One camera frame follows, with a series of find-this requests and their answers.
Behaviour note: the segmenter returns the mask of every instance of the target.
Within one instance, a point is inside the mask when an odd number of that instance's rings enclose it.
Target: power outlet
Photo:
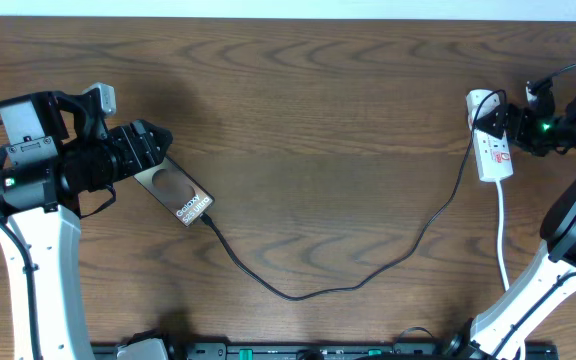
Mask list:
[[[490,90],[473,90],[466,96],[468,106],[468,127],[472,130],[472,122],[481,101],[488,96]],[[489,97],[481,106],[479,117],[487,115],[499,106],[497,94]],[[510,161],[510,149],[508,139],[504,133],[503,138],[497,139],[481,130],[475,129],[473,134],[473,147],[477,160],[479,180],[494,182],[509,177],[513,174],[512,162]]]

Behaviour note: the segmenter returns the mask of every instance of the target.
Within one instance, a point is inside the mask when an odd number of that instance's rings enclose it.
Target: electrical socket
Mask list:
[[[490,90],[473,90],[466,96],[466,105],[468,106],[468,127],[472,130],[472,122],[477,108],[481,101],[492,91]],[[495,110],[499,106],[499,96],[497,94],[489,97],[481,106],[478,117]],[[504,132],[503,138],[497,139],[481,130],[475,129],[473,133],[473,148],[477,160],[477,171],[479,180],[485,182],[494,182],[502,180],[513,174],[512,162],[510,160],[510,148],[508,139]]]

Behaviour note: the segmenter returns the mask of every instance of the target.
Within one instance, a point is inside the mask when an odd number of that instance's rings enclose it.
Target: power strip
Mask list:
[[[473,90],[466,96],[468,105],[468,127],[472,130],[472,121],[477,108],[481,101],[492,91],[490,90]],[[493,111],[498,105],[499,96],[497,94],[489,97],[481,106],[478,117]],[[510,148],[506,134],[499,140],[490,136],[481,130],[475,129],[473,134],[473,148],[477,159],[477,171],[479,180],[485,182],[495,182],[512,175],[512,162],[510,161]]]

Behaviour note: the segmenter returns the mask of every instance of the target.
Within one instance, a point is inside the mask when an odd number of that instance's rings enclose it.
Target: white wall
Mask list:
[[[0,0],[0,15],[576,21],[576,0]]]

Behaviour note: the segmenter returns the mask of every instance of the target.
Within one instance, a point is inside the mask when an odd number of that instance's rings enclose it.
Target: wood grain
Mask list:
[[[114,127],[169,128],[170,155],[217,199],[211,216],[244,262],[303,294],[358,282],[400,256],[447,199],[467,144],[465,94],[576,61],[576,23],[0,18],[0,100],[115,87]],[[560,108],[576,73],[557,80]],[[0,145],[6,141],[0,129]],[[576,155],[515,152],[504,182],[509,273],[576,177]],[[303,303],[242,274],[209,229],[184,229],[139,184],[82,222],[91,339],[155,326],[232,341],[448,336],[502,293],[494,186],[468,163],[455,202],[417,253],[363,290]],[[86,209],[106,194],[84,194]],[[12,356],[0,251],[0,359]],[[576,295],[532,336],[576,359]]]

